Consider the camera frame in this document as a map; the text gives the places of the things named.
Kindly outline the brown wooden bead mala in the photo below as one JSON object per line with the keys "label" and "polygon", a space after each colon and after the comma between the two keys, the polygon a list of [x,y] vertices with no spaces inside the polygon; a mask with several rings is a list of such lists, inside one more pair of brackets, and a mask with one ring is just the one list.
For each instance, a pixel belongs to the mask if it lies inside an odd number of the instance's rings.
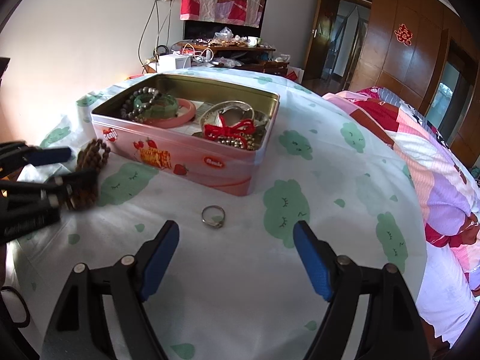
{"label": "brown wooden bead mala", "polygon": [[73,211],[91,208],[98,199],[98,176],[107,165],[111,149],[103,139],[91,140],[77,155],[76,177],[67,198],[67,207]]}

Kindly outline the green jade bangle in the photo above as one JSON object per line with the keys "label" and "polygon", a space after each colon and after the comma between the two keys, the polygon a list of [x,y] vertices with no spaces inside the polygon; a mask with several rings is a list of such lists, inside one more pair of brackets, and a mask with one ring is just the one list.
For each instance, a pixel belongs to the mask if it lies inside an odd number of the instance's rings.
{"label": "green jade bangle", "polygon": [[179,105],[169,94],[140,94],[133,99],[133,108],[141,119],[168,119],[176,114]]}

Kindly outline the silver bangle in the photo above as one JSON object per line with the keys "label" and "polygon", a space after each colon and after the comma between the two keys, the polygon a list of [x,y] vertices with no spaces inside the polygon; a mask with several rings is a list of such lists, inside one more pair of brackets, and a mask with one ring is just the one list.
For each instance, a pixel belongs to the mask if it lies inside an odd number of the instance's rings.
{"label": "silver bangle", "polygon": [[252,106],[242,101],[220,102],[210,107],[201,117],[200,126],[202,129],[206,125],[223,126],[222,121],[226,122],[227,127],[233,127],[238,122],[245,119],[254,119],[255,111]]}

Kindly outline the red knot coin charm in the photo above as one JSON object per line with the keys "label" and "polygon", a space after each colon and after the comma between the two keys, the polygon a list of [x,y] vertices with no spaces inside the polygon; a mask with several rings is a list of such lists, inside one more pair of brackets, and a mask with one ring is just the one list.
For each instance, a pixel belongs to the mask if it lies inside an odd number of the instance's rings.
{"label": "red knot coin charm", "polygon": [[252,135],[256,131],[256,126],[252,119],[242,119],[236,124],[227,125],[225,118],[220,116],[220,126],[213,124],[203,125],[203,136],[211,141],[215,141],[220,137],[225,139],[238,139],[242,144],[246,144],[245,135]]}

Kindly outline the pink patchwork quilt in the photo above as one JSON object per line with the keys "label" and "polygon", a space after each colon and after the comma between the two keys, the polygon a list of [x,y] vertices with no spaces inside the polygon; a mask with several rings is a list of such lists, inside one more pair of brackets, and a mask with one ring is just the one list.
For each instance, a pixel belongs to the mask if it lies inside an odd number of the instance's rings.
{"label": "pink patchwork quilt", "polygon": [[416,308],[433,335],[454,345],[479,305],[479,186],[413,107],[386,88],[323,98],[406,163],[420,203],[427,263]]}

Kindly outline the pink jade bangle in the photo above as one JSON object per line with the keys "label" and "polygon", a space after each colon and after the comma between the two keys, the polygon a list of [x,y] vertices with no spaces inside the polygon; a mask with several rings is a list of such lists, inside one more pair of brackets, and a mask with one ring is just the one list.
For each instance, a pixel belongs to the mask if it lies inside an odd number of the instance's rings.
{"label": "pink jade bangle", "polygon": [[193,120],[196,115],[196,106],[193,102],[184,98],[179,98],[177,102],[179,108],[173,117],[168,119],[148,119],[145,121],[145,124],[157,128],[177,128]]}

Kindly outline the pink metal tin box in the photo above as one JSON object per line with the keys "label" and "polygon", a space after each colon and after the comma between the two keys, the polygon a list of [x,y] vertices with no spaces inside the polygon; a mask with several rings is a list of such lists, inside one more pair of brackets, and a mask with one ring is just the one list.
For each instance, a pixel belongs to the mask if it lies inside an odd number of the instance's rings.
{"label": "pink metal tin box", "polygon": [[279,95],[211,78],[157,74],[126,88],[91,111],[96,136],[110,141],[113,153],[227,194],[239,197],[251,194],[274,122],[268,122],[259,149],[248,151],[171,128],[121,119],[120,103],[148,85],[163,94],[185,100],[198,99],[213,105],[222,100],[243,100],[273,119],[277,117]]}

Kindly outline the cloud pattern bed sheet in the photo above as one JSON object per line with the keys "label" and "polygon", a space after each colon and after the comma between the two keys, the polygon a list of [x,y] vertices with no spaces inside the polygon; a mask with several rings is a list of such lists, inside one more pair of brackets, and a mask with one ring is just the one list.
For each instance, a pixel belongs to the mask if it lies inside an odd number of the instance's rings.
{"label": "cloud pattern bed sheet", "polygon": [[294,247],[292,215],[360,266],[394,263],[412,294],[426,264],[422,213],[405,162],[345,111],[305,88],[227,72],[224,81],[278,94],[280,109],[251,194],[235,197],[145,169],[134,195],[14,241],[7,279],[39,347],[77,263],[105,267],[168,219],[180,241],[145,305],[171,359],[300,359],[326,302]]}

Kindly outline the white box device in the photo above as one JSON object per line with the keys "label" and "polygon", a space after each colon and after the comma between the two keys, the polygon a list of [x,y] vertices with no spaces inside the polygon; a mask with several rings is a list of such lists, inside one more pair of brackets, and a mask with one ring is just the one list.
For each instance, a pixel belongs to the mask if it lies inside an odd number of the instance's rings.
{"label": "white box device", "polygon": [[154,63],[156,72],[168,72],[172,70],[190,68],[191,57],[189,55],[169,54],[161,55]]}

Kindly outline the wooden tv cabinet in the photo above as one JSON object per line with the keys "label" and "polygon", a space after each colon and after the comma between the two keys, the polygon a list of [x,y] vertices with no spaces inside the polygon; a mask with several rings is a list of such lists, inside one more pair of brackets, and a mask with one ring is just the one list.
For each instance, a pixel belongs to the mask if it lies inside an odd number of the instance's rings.
{"label": "wooden tv cabinet", "polygon": [[158,46],[154,56],[142,64],[143,72],[159,73],[155,62],[161,55],[181,54],[191,57],[191,68],[233,68],[285,77],[290,65],[289,55],[275,55],[276,49],[259,44],[248,47],[245,42],[179,41],[170,48]]}

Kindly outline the red patchwork cloth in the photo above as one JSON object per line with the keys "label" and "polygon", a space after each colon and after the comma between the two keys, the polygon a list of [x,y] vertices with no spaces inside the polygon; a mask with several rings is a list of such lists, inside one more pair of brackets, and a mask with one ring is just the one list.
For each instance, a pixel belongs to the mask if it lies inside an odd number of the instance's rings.
{"label": "red patchwork cloth", "polygon": [[180,20],[258,28],[267,0],[181,0]]}

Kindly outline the white mug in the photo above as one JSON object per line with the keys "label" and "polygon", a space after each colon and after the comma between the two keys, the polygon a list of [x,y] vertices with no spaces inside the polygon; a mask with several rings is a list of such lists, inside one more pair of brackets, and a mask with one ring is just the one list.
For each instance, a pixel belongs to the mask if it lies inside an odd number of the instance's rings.
{"label": "white mug", "polygon": [[247,46],[248,47],[258,47],[260,44],[261,39],[259,37],[248,37],[247,38]]}

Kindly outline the wooden door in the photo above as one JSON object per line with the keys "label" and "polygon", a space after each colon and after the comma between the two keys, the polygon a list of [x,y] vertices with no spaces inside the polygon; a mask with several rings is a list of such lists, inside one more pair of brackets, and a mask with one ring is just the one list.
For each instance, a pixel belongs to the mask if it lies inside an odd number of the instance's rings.
{"label": "wooden door", "polygon": [[320,79],[328,55],[339,0],[318,0],[303,81]]}

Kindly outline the wooden wardrobe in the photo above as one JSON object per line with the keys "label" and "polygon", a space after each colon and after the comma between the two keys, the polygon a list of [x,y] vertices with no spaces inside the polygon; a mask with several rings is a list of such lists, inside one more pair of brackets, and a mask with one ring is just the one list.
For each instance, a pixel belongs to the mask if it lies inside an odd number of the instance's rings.
{"label": "wooden wardrobe", "polygon": [[[394,30],[402,23],[413,33],[411,46],[395,38]],[[461,18],[439,0],[372,0],[366,38],[349,89],[385,87],[426,113],[448,52],[455,47],[473,60],[473,90],[450,147],[471,167],[479,159],[479,48]]]}

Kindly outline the red double happiness sticker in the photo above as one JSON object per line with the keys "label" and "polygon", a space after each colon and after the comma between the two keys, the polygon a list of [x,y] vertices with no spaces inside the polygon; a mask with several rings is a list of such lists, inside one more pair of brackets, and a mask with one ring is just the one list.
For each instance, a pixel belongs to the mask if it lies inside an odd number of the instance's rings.
{"label": "red double happiness sticker", "polygon": [[394,35],[399,43],[404,44],[406,47],[411,47],[413,32],[406,26],[406,24],[400,24],[399,27],[394,30]]}

